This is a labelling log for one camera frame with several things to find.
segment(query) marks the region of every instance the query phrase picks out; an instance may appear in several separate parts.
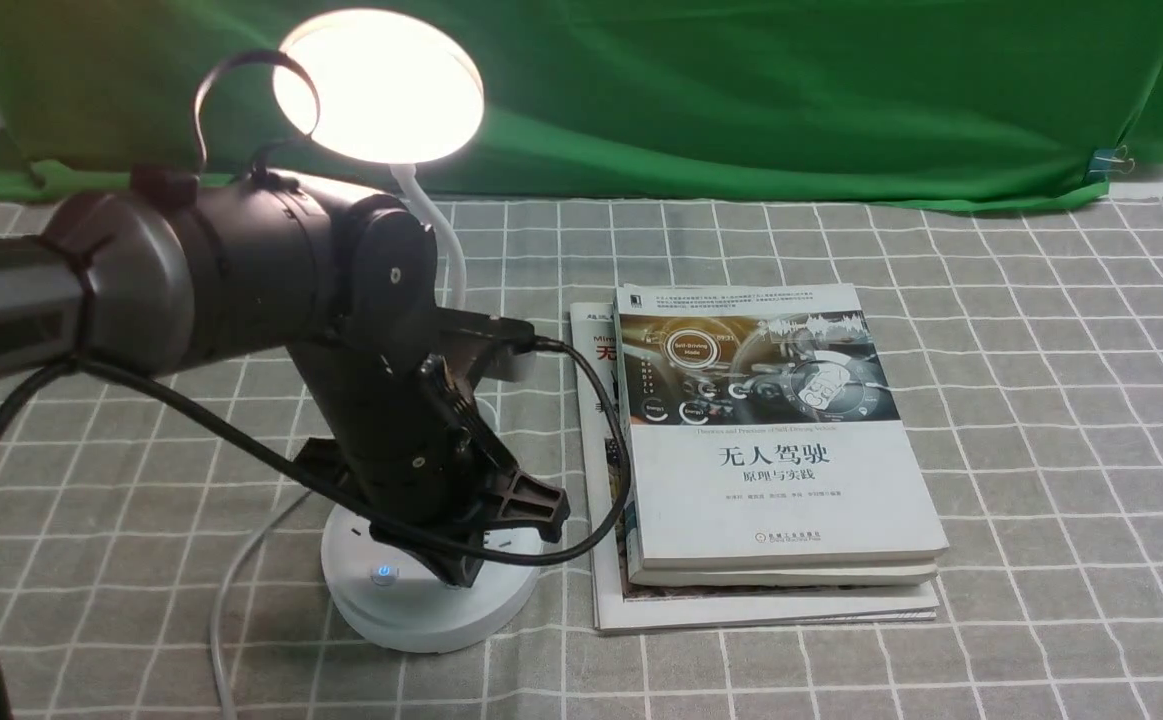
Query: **glowing lamp light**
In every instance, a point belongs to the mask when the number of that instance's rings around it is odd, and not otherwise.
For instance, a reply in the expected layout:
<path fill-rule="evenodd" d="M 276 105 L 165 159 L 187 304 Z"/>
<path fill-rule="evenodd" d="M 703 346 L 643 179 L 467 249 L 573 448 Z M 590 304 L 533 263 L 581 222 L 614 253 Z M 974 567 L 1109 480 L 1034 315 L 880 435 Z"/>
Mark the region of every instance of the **glowing lamp light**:
<path fill-rule="evenodd" d="M 413 164 L 456 152 L 484 117 L 484 83 L 456 41 L 415 17 L 374 9 L 326 13 L 284 38 L 322 101 L 313 140 L 357 161 Z M 274 99 L 292 124 L 315 119 L 311 92 L 285 70 Z"/>

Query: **black robotic arm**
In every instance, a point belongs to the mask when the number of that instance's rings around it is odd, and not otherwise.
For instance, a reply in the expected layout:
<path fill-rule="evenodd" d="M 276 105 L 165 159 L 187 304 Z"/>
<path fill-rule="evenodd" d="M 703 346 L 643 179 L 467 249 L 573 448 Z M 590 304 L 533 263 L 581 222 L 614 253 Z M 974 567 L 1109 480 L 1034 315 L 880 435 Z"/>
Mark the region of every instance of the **black robotic arm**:
<path fill-rule="evenodd" d="M 298 456 L 311 489 L 471 553 L 497 528 L 559 542 L 568 497 L 523 473 L 473 404 L 540 338 L 436 306 L 437 265 L 433 229 L 386 193 L 138 169 L 130 192 L 70 197 L 43 233 L 0 238 L 0 377 L 66 357 L 159 377 L 285 347 L 334 437 Z M 372 533 L 449 584 L 479 573 L 477 557 Z"/>

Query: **stack of books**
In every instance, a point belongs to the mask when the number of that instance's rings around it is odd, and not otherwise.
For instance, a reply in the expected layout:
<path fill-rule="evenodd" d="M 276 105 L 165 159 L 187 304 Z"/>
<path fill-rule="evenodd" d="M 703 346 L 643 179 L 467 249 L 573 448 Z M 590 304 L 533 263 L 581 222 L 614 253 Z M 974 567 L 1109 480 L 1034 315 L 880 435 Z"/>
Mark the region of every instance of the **stack of books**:
<path fill-rule="evenodd" d="M 923 620 L 948 543 L 851 286 L 618 288 L 571 307 L 632 452 L 595 626 Z M 578 388 L 591 518 L 616 455 Z"/>

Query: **checkered tablecloth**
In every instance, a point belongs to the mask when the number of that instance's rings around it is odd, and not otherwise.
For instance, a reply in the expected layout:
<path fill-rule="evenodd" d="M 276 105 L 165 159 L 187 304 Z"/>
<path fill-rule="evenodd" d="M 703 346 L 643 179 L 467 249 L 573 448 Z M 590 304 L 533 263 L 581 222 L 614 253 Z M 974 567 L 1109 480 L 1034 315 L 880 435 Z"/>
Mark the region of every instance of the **checkered tablecloth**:
<path fill-rule="evenodd" d="M 568 336 L 614 283 L 856 283 L 952 544 L 935 623 L 600 637 L 585 561 L 488 642 L 404 657 L 320 580 L 312 501 L 229 607 L 252 719 L 1163 720 L 1163 201 L 952 218 L 858 205 L 458 202 L 470 305 Z M 45 211 L 0 206 L 0 234 Z M 324 425 L 281 352 L 178 375 L 292 454 Z M 0 382 L 0 397 L 10 384 Z M 527 469 L 582 497 L 575 373 L 488 387 Z M 0 452 L 0 644 L 22 717 L 215 715 L 224 564 L 297 492 L 159 405 L 88 379 Z M 569 541 L 588 527 L 584 502 Z"/>

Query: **green cloth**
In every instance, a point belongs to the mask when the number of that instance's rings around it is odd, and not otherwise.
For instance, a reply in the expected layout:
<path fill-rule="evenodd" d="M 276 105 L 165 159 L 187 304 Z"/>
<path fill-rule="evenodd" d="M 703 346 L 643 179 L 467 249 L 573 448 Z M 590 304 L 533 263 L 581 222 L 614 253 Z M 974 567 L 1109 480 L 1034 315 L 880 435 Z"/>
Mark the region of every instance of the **green cloth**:
<path fill-rule="evenodd" d="M 0 199 L 191 167 L 207 67 L 348 5 L 0 0 Z M 435 192 L 1046 209 L 1105 191 L 1093 151 L 1163 161 L 1163 0 L 374 5 L 449 33 L 484 77 L 477 141 L 421 169 Z M 205 128 L 223 173 L 292 131 L 261 67 L 220 83 Z M 390 184 L 317 149 L 274 164 Z"/>

